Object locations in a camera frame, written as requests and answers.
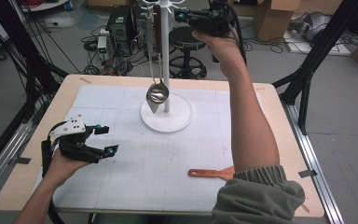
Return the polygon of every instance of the workbench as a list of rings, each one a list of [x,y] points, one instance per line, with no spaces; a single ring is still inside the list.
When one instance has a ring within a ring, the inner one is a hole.
[[[87,125],[101,121],[111,128],[109,134],[91,136],[90,146],[118,143],[119,148],[115,157],[79,170],[57,190],[58,211],[208,214],[226,181],[190,177],[187,170],[222,170],[232,165],[228,83],[171,79],[171,93],[186,98],[194,112],[190,124],[176,133],[158,133],[143,123],[140,108],[151,83],[149,77],[68,76],[21,155],[31,161],[16,164],[2,188],[0,210],[23,208],[40,179],[40,143],[52,126],[80,112]],[[95,97],[99,87],[101,95]],[[311,177],[299,174],[306,174],[308,168],[275,88],[262,83],[254,87],[277,140],[286,176],[306,193],[296,217],[322,217],[324,208]]]

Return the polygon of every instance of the spatula handle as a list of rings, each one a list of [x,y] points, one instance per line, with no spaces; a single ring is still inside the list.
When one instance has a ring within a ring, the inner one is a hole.
[[[190,169],[188,175],[194,177],[218,177],[216,170]]]

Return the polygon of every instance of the forearm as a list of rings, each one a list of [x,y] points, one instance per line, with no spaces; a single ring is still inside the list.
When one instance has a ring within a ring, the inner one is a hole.
[[[14,223],[44,223],[56,187],[42,180]]]
[[[252,80],[243,63],[223,64],[231,104],[231,148],[236,172],[279,164],[272,130],[257,101]]]

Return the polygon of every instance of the wooden table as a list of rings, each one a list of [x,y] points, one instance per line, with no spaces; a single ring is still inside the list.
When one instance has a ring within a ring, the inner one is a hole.
[[[71,75],[62,83],[48,111],[34,132],[22,157],[30,158],[29,164],[17,164],[0,192],[0,210],[19,211],[23,208],[34,188],[41,166],[40,143],[46,139],[50,128],[65,119],[71,109],[78,90],[83,85],[102,85],[118,87],[142,87],[150,85],[146,77],[99,77]],[[171,79],[171,89],[228,91],[225,81],[204,81]],[[302,178],[298,173],[307,170],[300,149],[296,142],[287,117],[282,109],[281,101],[274,87],[270,84],[254,84],[256,93],[263,102],[263,110],[274,132],[281,155],[281,164],[287,178],[298,182],[306,192],[306,201],[296,210],[297,217],[322,217],[324,209],[311,178]],[[78,212],[115,212],[103,211]]]

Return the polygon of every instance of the hand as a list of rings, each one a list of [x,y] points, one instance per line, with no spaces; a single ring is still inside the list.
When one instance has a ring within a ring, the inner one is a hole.
[[[214,37],[196,30],[193,31],[193,36],[208,45],[214,57],[220,62],[221,70],[225,76],[231,74],[228,70],[233,66],[245,66],[240,49],[232,35]]]
[[[88,164],[90,163],[86,161],[70,160],[64,157],[61,151],[57,149],[43,180],[48,181],[53,188],[57,188],[65,183],[78,169]]]

